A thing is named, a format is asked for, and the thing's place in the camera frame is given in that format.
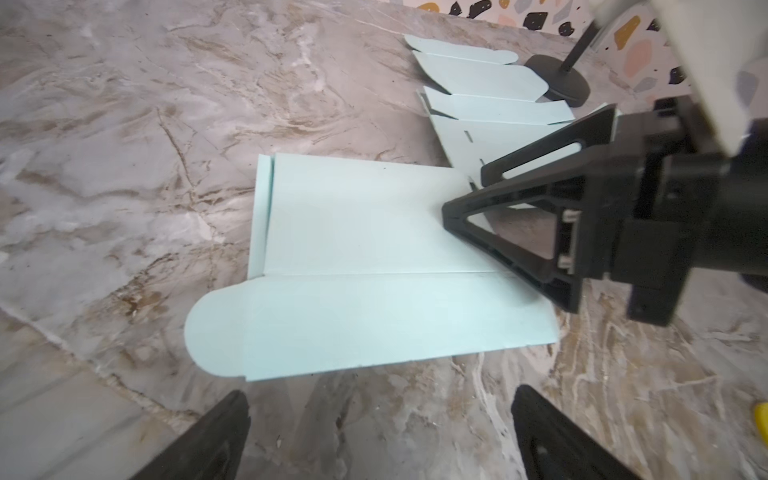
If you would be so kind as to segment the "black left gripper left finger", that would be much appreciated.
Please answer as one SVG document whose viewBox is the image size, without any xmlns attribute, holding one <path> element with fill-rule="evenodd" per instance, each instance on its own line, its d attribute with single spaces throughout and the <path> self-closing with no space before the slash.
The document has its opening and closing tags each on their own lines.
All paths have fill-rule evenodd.
<svg viewBox="0 0 768 480">
<path fill-rule="evenodd" d="M 234 479 L 250 425 L 247 398 L 233 390 L 132 479 Z"/>
</svg>

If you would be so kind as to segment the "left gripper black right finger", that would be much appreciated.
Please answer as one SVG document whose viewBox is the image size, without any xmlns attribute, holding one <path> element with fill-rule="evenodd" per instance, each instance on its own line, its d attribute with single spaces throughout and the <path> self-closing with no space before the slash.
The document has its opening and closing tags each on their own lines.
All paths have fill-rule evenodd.
<svg viewBox="0 0 768 480">
<path fill-rule="evenodd" d="M 511 414 L 529 479 L 640 479 L 531 386 L 516 389 Z"/>
</svg>

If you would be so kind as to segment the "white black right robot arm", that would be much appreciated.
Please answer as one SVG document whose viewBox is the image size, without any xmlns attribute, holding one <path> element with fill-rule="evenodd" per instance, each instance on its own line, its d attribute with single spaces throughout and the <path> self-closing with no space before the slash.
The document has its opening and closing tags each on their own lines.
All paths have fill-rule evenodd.
<svg viewBox="0 0 768 480">
<path fill-rule="evenodd" d="M 470 221 L 519 204 L 555 216 L 551 258 Z M 628 318 L 666 326 L 694 268 L 767 286 L 767 123 L 731 154 L 687 96 L 628 115 L 606 106 L 483 166 L 481 188 L 442 219 L 567 312 L 585 280 L 609 278 L 631 288 Z"/>
</svg>

